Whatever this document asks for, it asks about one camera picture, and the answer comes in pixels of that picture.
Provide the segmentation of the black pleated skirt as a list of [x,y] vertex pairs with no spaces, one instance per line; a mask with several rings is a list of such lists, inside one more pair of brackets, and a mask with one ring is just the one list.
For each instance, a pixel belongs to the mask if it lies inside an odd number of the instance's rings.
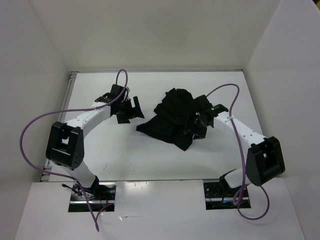
[[186,89],[172,88],[153,110],[155,116],[138,125],[136,130],[186,151],[194,138],[192,134],[183,134],[188,112],[203,113],[209,106],[210,102],[205,95],[193,98]]

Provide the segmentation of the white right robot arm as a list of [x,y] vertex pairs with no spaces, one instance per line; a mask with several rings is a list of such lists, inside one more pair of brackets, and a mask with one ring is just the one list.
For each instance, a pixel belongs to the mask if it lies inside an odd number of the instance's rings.
[[260,187],[285,171],[281,144],[276,137],[255,132],[230,115],[222,104],[213,106],[205,95],[195,98],[194,106],[195,112],[189,114],[185,125],[194,139],[204,139],[210,126],[241,144],[244,167],[219,178],[219,191],[223,196],[231,196],[242,183]]

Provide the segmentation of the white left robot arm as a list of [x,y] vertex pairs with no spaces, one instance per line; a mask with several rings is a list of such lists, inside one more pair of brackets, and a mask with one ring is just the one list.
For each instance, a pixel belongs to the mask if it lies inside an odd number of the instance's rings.
[[76,179],[75,189],[88,200],[96,199],[105,187],[99,184],[84,162],[85,137],[99,124],[116,116],[118,124],[145,116],[137,96],[129,98],[129,89],[113,84],[110,92],[98,97],[89,110],[67,122],[57,121],[51,126],[45,156]]

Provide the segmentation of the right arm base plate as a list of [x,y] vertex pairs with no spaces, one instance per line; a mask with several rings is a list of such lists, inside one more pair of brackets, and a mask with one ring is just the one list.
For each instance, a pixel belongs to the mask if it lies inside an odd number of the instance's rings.
[[206,210],[231,210],[237,206],[233,204],[235,193],[241,187],[224,187],[218,179],[204,180],[203,191]]

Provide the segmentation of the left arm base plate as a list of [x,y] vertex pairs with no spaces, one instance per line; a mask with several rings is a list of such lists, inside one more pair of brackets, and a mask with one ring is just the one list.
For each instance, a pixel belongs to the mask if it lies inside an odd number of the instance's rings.
[[[94,196],[87,193],[87,198],[93,212],[114,212],[115,211],[115,196],[116,182],[100,182],[99,193]],[[69,213],[89,212],[89,208],[85,197],[80,187],[75,183],[72,186],[70,201],[68,207]]]

